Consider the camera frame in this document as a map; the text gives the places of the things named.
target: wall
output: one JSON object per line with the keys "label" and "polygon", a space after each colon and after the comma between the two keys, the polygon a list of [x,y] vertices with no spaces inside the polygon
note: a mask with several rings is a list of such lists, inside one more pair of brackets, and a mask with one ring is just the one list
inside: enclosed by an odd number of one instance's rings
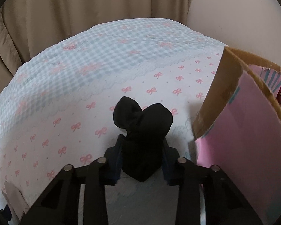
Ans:
{"label": "wall", "polygon": [[276,0],[192,0],[187,25],[281,66],[281,6]]}

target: silver screw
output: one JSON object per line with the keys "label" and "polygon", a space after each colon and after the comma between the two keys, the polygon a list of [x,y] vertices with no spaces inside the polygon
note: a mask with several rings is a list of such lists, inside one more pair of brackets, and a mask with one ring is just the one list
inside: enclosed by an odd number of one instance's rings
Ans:
{"label": "silver screw", "polygon": [[73,166],[71,164],[67,164],[64,166],[65,171],[70,171],[70,170],[72,170],[72,168],[73,168]]}
{"label": "silver screw", "polygon": [[212,165],[211,170],[215,171],[215,172],[218,172],[220,170],[220,167],[218,165]]}
{"label": "silver screw", "polygon": [[98,158],[98,162],[99,163],[105,163],[106,162],[106,158],[105,157],[99,157]]}
{"label": "silver screw", "polygon": [[177,161],[178,161],[179,163],[186,163],[186,159],[185,159],[184,157],[179,157],[179,158],[177,159]]}

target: beige curtain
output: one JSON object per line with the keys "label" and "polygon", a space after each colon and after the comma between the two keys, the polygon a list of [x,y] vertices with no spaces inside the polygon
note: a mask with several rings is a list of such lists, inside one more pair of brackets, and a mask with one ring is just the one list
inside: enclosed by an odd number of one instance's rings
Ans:
{"label": "beige curtain", "polygon": [[0,64],[14,75],[47,47],[100,23],[154,17],[186,24],[190,1],[6,0],[0,11]]}

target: bed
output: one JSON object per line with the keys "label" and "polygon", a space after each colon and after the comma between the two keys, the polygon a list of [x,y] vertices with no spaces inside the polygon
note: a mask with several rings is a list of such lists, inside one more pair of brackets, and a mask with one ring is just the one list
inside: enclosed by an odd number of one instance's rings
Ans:
{"label": "bed", "polygon": [[[87,165],[113,146],[122,130],[112,114],[122,96],[143,109],[154,103],[167,107],[173,115],[168,142],[190,158],[191,119],[223,47],[178,22],[131,19],[97,25],[25,63],[0,94],[0,207],[6,204],[4,181],[31,206],[64,165]],[[127,213],[149,213],[137,224],[172,224],[172,189],[160,171],[144,184],[123,174],[107,189],[110,223],[128,224]],[[139,196],[147,198],[131,203]],[[156,210],[147,205],[150,196]]]}

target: black cloth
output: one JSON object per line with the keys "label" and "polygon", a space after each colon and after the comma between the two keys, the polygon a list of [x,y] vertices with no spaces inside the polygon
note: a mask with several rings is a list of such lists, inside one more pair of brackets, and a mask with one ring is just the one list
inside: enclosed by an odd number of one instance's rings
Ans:
{"label": "black cloth", "polygon": [[142,110],[133,99],[122,97],[114,108],[114,123],[127,131],[123,172],[146,181],[161,166],[162,142],[173,123],[172,113],[159,103]]}

